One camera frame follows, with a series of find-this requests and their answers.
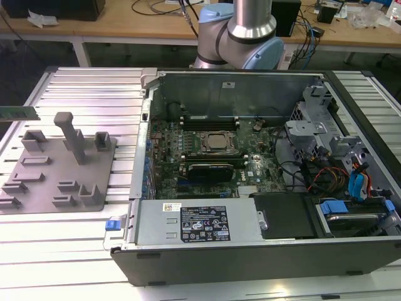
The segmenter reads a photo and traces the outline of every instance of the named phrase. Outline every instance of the gray fixture post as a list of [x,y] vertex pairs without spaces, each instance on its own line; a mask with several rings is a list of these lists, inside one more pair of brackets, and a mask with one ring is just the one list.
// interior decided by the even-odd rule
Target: gray fixture post
[[85,164],[85,152],[83,151],[84,141],[80,140],[72,124],[73,114],[71,112],[58,112],[55,117],[55,125],[61,128],[65,139],[73,152],[78,165]]

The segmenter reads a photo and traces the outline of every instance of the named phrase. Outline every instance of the computer case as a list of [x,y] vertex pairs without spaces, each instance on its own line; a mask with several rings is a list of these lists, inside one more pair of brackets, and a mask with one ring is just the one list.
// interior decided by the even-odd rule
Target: computer case
[[10,18],[27,18],[28,10],[58,19],[96,21],[105,7],[105,0],[2,0]]

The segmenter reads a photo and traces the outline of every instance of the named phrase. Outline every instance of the blue latch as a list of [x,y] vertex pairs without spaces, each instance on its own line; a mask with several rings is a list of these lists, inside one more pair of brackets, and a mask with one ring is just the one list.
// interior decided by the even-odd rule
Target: blue latch
[[106,231],[120,231],[121,221],[120,220],[108,220],[106,222]]
[[386,199],[384,201],[384,204],[386,205],[389,213],[393,213],[395,211],[395,206],[394,206],[393,202],[391,202],[391,200]]
[[320,204],[320,208],[324,215],[348,213],[345,202],[337,199],[323,202],[323,204]]
[[356,173],[355,171],[351,172],[350,181],[348,182],[348,192],[350,193],[350,196],[356,198],[358,202],[363,202],[361,191],[364,182],[365,177],[363,174]]

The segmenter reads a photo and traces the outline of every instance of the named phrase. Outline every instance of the motherboard chip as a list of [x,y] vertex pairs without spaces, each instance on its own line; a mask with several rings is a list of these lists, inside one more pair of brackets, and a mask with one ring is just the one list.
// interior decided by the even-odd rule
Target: motherboard chip
[[209,147],[211,150],[214,149],[226,149],[227,148],[227,140],[226,137],[222,134],[211,134],[209,135],[208,139]]
[[220,132],[201,132],[199,134],[201,142],[201,154],[237,152],[233,134],[226,131]]

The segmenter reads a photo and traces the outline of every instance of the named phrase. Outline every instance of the warning label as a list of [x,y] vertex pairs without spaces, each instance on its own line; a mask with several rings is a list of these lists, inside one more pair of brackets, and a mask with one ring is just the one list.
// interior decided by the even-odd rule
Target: warning label
[[181,207],[181,240],[184,243],[229,241],[226,207]]

